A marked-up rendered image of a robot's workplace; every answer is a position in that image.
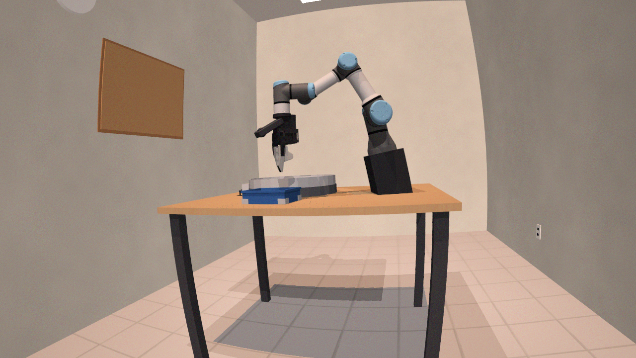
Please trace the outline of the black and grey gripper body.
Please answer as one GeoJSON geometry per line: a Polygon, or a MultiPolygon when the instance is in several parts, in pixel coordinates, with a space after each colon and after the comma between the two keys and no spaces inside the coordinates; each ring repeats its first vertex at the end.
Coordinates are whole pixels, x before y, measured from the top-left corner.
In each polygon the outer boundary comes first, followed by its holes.
{"type": "Polygon", "coordinates": [[[272,142],[275,146],[279,145],[280,134],[284,137],[286,141],[286,145],[299,143],[299,132],[296,129],[296,115],[291,115],[290,113],[276,113],[273,114],[273,119],[282,118],[284,124],[279,125],[279,127],[273,129],[272,133],[272,142]],[[297,136],[296,136],[297,132],[297,136]]]}

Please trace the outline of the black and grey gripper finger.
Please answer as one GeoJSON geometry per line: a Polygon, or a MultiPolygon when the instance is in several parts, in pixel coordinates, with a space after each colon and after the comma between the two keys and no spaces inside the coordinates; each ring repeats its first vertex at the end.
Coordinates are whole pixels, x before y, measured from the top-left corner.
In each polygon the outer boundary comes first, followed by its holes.
{"type": "Polygon", "coordinates": [[[293,154],[288,152],[288,146],[285,145],[286,142],[284,137],[280,135],[279,141],[279,169],[280,172],[283,172],[284,162],[293,159],[293,154]]]}
{"type": "MultiPolygon", "coordinates": [[[[272,143],[273,157],[274,157],[274,159],[276,161],[276,166],[279,169],[279,152],[278,152],[278,148],[279,148],[279,145],[275,146],[275,144],[272,143]]],[[[280,169],[279,169],[279,172],[280,172],[280,169]]]]}

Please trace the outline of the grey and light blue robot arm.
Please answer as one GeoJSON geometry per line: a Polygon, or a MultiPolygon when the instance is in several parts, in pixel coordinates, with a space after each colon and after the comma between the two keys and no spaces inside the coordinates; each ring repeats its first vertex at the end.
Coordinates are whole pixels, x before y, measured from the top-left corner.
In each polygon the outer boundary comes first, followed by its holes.
{"type": "MultiPolygon", "coordinates": [[[[364,123],[368,132],[368,156],[396,150],[396,144],[388,132],[387,123],[393,111],[388,102],[377,94],[360,68],[356,55],[344,52],[337,60],[337,66],[315,83],[289,84],[288,80],[273,83],[273,114],[290,113],[289,100],[299,99],[302,105],[311,103],[318,94],[337,82],[347,79],[362,100],[364,123]],[[381,127],[380,127],[381,125],[381,127]]],[[[282,118],[257,129],[254,135],[264,137],[268,132],[284,124],[282,118]]]]}

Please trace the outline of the blue plastic crate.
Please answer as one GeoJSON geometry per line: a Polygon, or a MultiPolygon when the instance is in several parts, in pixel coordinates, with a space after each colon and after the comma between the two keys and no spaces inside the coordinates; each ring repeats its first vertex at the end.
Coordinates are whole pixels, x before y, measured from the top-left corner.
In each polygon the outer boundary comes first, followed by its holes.
{"type": "Polygon", "coordinates": [[[243,190],[241,204],[288,204],[302,200],[300,190],[300,186],[243,190]]]}

